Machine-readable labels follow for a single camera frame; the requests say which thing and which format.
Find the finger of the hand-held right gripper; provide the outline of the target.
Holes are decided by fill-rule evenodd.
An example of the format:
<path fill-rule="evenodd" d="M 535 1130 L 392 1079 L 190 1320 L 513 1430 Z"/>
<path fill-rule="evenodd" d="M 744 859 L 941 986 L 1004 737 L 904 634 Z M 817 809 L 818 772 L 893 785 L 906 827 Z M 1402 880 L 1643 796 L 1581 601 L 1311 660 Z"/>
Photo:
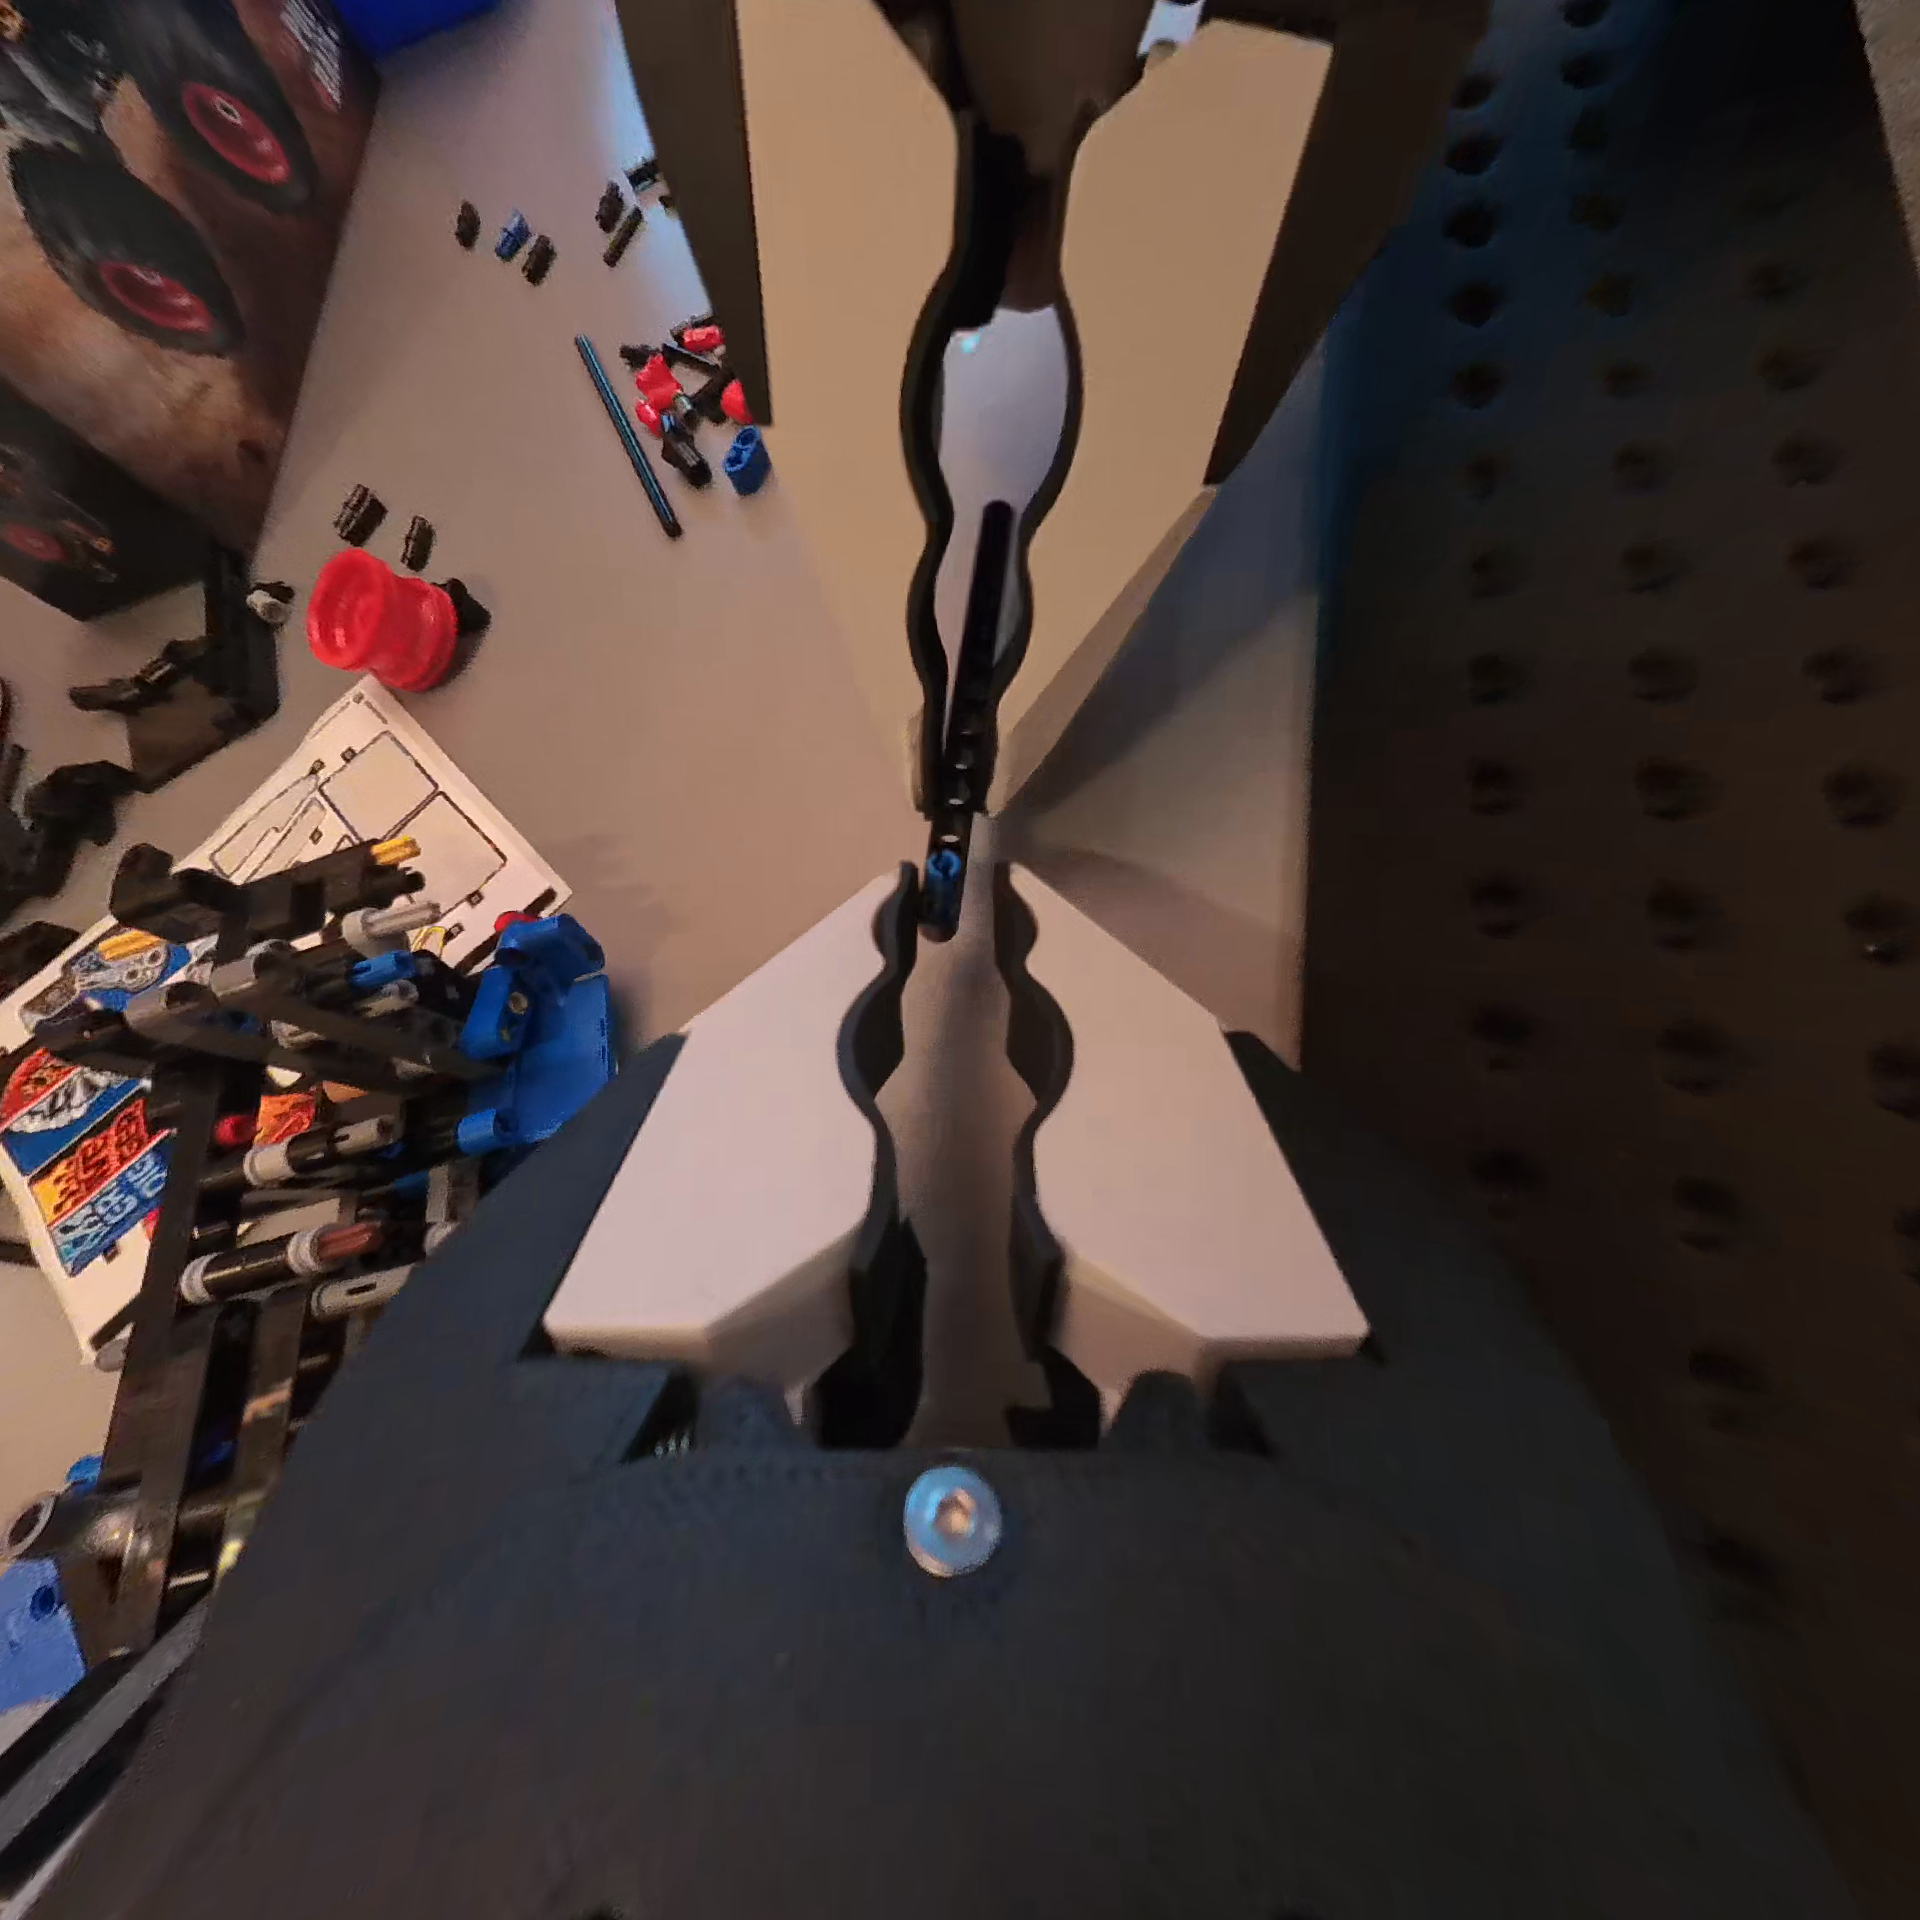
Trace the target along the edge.
<path fill-rule="evenodd" d="M 1328 74 L 1328 45 L 1196 31 L 1080 144 L 1063 440 L 1025 526 L 1025 653 L 998 702 L 989 812 L 1041 771 L 1214 505 L 1217 434 Z"/>
<path fill-rule="evenodd" d="M 959 130 L 876 3 L 740 3 L 733 37 L 770 381 L 752 413 L 851 681 L 924 802 L 926 516 L 902 392 L 954 248 Z"/>

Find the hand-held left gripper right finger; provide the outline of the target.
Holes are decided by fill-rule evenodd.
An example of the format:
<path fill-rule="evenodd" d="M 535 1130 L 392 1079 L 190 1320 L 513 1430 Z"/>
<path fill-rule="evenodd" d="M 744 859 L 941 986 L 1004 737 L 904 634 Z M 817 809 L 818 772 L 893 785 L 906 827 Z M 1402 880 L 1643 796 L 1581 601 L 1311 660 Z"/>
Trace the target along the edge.
<path fill-rule="evenodd" d="M 1369 1324 L 1226 1031 L 1036 872 L 993 872 L 1014 1154 L 1010 1279 L 1036 1356 L 1348 1356 Z"/>

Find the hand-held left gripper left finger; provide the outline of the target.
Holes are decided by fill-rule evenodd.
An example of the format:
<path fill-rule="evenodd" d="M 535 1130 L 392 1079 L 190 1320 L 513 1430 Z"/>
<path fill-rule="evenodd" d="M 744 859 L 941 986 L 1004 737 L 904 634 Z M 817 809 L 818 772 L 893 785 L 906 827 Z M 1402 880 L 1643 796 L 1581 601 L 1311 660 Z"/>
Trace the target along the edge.
<path fill-rule="evenodd" d="M 881 1354 L 902 1276 L 896 1149 L 918 875 L 902 863 L 678 1031 L 543 1326 L 570 1354 Z"/>

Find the long black holed beam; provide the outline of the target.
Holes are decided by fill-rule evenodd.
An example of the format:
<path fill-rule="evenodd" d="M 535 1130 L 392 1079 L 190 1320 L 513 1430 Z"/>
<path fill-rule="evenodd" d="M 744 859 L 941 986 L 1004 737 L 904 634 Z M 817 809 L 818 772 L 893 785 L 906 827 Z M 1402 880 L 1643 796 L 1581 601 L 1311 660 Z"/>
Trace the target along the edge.
<path fill-rule="evenodd" d="M 978 520 L 941 750 L 924 807 L 926 854 L 959 848 L 969 861 L 972 823 L 987 809 L 998 753 L 998 650 L 1015 520 L 1008 498 L 991 498 Z"/>

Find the pile of red black pins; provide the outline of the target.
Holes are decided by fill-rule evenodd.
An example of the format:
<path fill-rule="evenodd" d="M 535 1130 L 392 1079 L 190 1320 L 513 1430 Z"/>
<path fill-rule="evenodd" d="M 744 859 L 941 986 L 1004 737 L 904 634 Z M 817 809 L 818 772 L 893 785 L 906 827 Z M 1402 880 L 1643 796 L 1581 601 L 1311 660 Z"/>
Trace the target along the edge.
<path fill-rule="evenodd" d="M 710 489 L 715 468 L 702 453 L 698 430 L 710 426 L 737 437 L 740 427 L 757 427 L 718 319 L 687 319 L 657 345 L 622 345 L 618 361 L 633 377 L 633 413 L 659 444 L 666 466 L 687 485 Z"/>

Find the thin dark axle rod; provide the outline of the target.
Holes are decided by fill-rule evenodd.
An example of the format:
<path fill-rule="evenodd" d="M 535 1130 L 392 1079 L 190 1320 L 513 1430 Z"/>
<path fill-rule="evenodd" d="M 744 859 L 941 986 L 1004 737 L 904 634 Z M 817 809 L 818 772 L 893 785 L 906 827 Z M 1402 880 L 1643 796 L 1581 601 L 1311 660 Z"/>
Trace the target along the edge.
<path fill-rule="evenodd" d="M 610 430 L 618 440 L 618 448 L 626 459 L 626 466 L 633 468 L 633 474 L 643 492 L 643 498 L 659 524 L 662 538 L 681 539 L 684 524 L 678 520 L 672 498 L 666 497 L 666 492 L 659 485 L 659 474 L 657 474 L 647 448 L 641 444 L 639 426 L 626 416 L 626 409 L 610 383 L 610 374 L 603 366 L 599 350 L 595 348 L 595 342 L 584 333 L 576 334 L 573 345 L 576 345 L 576 353 L 581 359 L 581 367 L 588 377 L 588 383 L 595 387 L 595 396 L 599 397 L 599 407 L 610 423 Z"/>

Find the blue storage bin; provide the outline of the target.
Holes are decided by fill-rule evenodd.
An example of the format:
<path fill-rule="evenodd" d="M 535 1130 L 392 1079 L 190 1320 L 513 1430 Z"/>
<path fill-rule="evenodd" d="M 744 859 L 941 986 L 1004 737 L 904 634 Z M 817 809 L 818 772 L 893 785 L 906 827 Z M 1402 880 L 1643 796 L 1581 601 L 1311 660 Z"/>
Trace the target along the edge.
<path fill-rule="evenodd" d="M 422 45 L 429 37 L 457 31 L 480 16 L 494 14 L 494 0 L 422 0 L 422 3 L 333 3 L 348 38 L 369 57 L 389 62 L 402 51 Z"/>

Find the partly built toy truck chassis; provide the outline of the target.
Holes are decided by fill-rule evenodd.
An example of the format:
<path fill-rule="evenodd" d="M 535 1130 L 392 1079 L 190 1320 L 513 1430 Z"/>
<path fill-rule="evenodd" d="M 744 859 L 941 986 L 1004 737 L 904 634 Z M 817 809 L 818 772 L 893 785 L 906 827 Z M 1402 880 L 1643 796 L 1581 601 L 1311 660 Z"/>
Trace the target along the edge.
<path fill-rule="evenodd" d="M 2 1527 L 2 1710 L 216 1593 L 372 1324 L 617 1071 L 607 965 L 552 896 L 474 960 L 414 839 L 232 880 L 135 848 L 109 938 L 21 1002 L 2 1198 L 114 1379 L 107 1441 Z"/>

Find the printed sticker sheet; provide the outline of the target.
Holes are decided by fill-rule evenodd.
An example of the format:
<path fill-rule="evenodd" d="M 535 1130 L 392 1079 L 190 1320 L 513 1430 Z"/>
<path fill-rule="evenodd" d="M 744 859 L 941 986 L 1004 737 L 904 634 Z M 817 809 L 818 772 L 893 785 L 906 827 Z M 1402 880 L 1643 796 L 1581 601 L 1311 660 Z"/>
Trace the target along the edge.
<path fill-rule="evenodd" d="M 495 920 L 548 916 L 566 880 L 372 681 L 327 707 L 302 746 L 213 827 L 185 863 L 251 882 L 354 845 L 411 839 L 422 900 L 437 907 L 437 957 L 480 965 Z M 43 1057 L 36 1028 L 68 1006 L 121 1012 L 209 942 L 164 942 L 99 920 L 2 998 L 2 1195 L 58 1302 L 81 1364 L 121 1341 L 151 1252 L 173 1132 L 146 1087 Z"/>

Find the red wheel hub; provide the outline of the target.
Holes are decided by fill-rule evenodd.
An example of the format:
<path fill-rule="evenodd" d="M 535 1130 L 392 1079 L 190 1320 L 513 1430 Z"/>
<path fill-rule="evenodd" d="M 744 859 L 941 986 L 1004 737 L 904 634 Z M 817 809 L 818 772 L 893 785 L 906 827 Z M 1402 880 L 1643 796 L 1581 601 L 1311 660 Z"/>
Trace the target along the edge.
<path fill-rule="evenodd" d="M 372 676 L 402 693 L 437 689 L 459 648 L 459 605 L 450 590 L 346 548 L 317 574 L 305 612 L 316 660 Z"/>

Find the toy truck set box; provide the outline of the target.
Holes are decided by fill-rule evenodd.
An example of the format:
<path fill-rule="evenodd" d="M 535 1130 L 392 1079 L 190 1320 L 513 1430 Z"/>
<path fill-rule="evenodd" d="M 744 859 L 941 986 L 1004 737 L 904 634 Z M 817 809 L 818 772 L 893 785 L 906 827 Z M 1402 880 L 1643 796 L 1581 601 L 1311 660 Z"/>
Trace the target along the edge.
<path fill-rule="evenodd" d="M 2 579 L 72 620 L 250 555 L 365 168 L 337 3 L 2 7 Z"/>

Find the black perforated board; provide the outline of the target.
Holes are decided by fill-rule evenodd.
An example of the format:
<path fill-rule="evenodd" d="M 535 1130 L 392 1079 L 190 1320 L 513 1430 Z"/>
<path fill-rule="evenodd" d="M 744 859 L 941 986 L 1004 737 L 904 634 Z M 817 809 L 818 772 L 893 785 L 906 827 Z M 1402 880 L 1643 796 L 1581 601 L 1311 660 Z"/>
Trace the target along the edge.
<path fill-rule="evenodd" d="M 1495 3 L 1328 337 L 1307 1068 L 1916 1916 L 1916 271 L 1855 3 Z"/>

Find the black toy panel piece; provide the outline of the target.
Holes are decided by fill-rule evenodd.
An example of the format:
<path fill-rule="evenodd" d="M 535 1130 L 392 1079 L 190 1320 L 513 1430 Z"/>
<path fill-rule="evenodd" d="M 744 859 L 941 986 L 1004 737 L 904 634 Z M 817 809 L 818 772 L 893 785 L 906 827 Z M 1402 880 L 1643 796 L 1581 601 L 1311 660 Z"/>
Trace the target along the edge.
<path fill-rule="evenodd" d="M 166 642 L 128 676 L 65 690 L 79 713 L 122 723 L 128 771 L 139 785 L 158 793 L 276 715 L 285 624 L 264 627 L 246 612 L 251 583 L 246 559 L 213 545 L 203 574 L 199 637 Z"/>

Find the cluster of black toy beams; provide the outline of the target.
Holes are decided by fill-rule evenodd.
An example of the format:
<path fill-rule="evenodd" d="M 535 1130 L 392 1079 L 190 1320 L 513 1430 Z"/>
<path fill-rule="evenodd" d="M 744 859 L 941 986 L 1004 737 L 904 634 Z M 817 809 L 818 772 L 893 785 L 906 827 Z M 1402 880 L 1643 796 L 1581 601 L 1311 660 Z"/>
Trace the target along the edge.
<path fill-rule="evenodd" d="M 132 771 L 107 759 L 75 761 L 33 785 L 21 801 L 25 750 L 2 746 L 2 924 L 28 905 L 65 887 L 81 845 L 107 848 L 117 833 L 117 809 L 135 796 L 153 796 Z"/>

